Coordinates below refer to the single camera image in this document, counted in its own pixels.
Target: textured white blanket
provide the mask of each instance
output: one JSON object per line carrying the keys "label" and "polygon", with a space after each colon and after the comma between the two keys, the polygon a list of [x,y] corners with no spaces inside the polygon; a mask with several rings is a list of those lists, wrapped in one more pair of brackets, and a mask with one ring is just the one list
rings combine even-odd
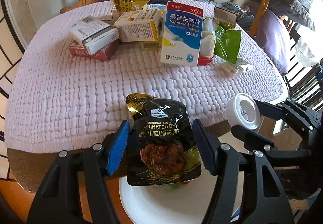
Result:
{"label": "textured white blanket", "polygon": [[[176,1],[212,15],[212,5]],[[109,62],[72,56],[68,51],[70,26],[88,15],[104,18],[111,8],[111,1],[78,8],[38,30],[21,60],[9,97],[8,148],[34,153],[88,148],[115,132],[123,119],[130,119],[125,98],[131,93],[179,100],[191,120],[200,118],[204,126],[210,126],[226,119],[225,105],[237,93],[271,101],[283,91],[267,56],[244,31],[239,54],[255,69],[234,78],[219,69],[220,58],[207,66],[167,65],[159,63],[157,52],[142,51],[138,43],[121,44]]]}

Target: clear plastic bag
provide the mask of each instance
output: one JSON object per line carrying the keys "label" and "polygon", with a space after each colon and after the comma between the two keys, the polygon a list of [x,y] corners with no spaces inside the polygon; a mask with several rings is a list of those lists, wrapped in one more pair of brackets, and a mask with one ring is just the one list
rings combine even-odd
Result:
{"label": "clear plastic bag", "polygon": [[302,38],[299,38],[297,44],[295,45],[295,50],[298,62],[304,67],[311,67],[319,63],[321,60],[314,55],[314,53],[311,51],[311,48]]}
{"label": "clear plastic bag", "polygon": [[254,68],[253,65],[251,65],[250,63],[248,63],[247,61],[239,57],[237,58],[237,61],[235,64],[230,63],[228,61],[222,62],[220,64],[220,69],[226,74],[228,74],[229,76],[235,76],[241,73],[247,73],[251,71],[253,68]]}
{"label": "clear plastic bag", "polygon": [[200,57],[209,58],[209,59],[213,58],[215,41],[216,41],[216,37],[215,37],[216,28],[217,28],[217,24],[212,22],[211,18],[206,18],[203,21]]}

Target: medicine box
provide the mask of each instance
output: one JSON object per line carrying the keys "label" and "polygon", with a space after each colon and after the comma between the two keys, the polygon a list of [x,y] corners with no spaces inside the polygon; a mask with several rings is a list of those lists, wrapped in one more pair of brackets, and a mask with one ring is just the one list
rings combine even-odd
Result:
{"label": "medicine box", "polygon": [[162,14],[160,10],[124,12],[114,26],[119,30],[122,42],[158,41],[162,28]]}
{"label": "medicine box", "polygon": [[151,10],[159,9],[162,15],[164,13],[164,8],[165,8],[165,5],[157,5],[157,4],[150,5]]}
{"label": "medicine box", "polygon": [[95,60],[109,61],[111,60],[112,55],[117,50],[119,44],[120,44],[120,40],[116,39],[115,41],[111,42],[110,44],[104,46],[102,49],[90,55],[81,44],[79,44],[77,41],[74,40],[70,44],[68,49],[70,53],[74,56],[87,57]]}
{"label": "medicine box", "polygon": [[118,10],[116,9],[116,6],[114,5],[112,10],[111,10],[111,14],[112,14],[112,20],[118,20],[119,19],[119,14],[118,14]]}
{"label": "medicine box", "polygon": [[169,1],[163,15],[160,61],[197,66],[203,25],[203,9]]}
{"label": "medicine box", "polygon": [[119,38],[116,28],[92,16],[74,23],[69,31],[90,55]]}

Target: red lid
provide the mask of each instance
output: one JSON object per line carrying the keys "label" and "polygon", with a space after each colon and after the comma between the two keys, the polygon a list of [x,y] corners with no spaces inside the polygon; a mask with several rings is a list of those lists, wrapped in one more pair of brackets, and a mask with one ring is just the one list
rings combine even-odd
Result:
{"label": "red lid", "polygon": [[213,56],[212,58],[210,58],[210,59],[208,59],[208,58],[203,58],[203,57],[199,56],[199,59],[198,59],[198,61],[197,61],[197,64],[198,64],[198,65],[207,65],[207,64],[209,64],[210,62],[212,62],[213,58],[214,58],[214,56]]}

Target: red box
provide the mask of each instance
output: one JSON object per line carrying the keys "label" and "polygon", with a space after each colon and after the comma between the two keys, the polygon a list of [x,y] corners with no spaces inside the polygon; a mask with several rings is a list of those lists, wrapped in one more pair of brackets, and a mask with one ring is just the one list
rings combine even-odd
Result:
{"label": "red box", "polygon": [[87,57],[90,59],[95,60],[102,60],[102,61],[108,61],[111,60],[111,56],[115,53],[118,46],[120,44],[120,40],[116,39],[115,41],[111,42],[107,46],[104,46],[102,49],[98,50],[93,55],[90,55],[86,49],[80,44],[77,43],[77,41],[73,41],[68,49],[70,53],[74,56],[80,56],[80,57]]}

